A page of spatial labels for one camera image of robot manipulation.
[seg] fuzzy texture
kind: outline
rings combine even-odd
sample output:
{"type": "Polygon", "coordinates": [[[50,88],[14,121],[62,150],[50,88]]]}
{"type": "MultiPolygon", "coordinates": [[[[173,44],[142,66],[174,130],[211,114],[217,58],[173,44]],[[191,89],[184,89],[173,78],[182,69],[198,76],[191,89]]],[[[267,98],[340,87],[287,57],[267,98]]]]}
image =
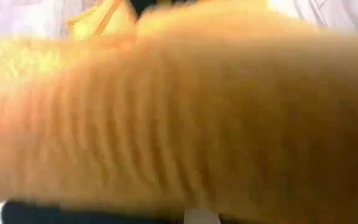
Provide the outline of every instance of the fuzzy texture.
{"type": "Polygon", "coordinates": [[[358,37],[240,2],[0,92],[0,200],[358,223],[358,37]]]}

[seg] yellow plush toy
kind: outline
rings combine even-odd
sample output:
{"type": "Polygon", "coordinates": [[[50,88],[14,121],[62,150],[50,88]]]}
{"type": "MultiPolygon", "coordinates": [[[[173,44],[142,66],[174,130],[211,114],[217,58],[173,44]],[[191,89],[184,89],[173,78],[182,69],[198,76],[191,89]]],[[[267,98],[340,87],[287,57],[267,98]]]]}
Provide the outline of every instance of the yellow plush toy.
{"type": "Polygon", "coordinates": [[[358,223],[357,36],[227,0],[21,43],[67,64],[1,76],[0,200],[358,223]]]}

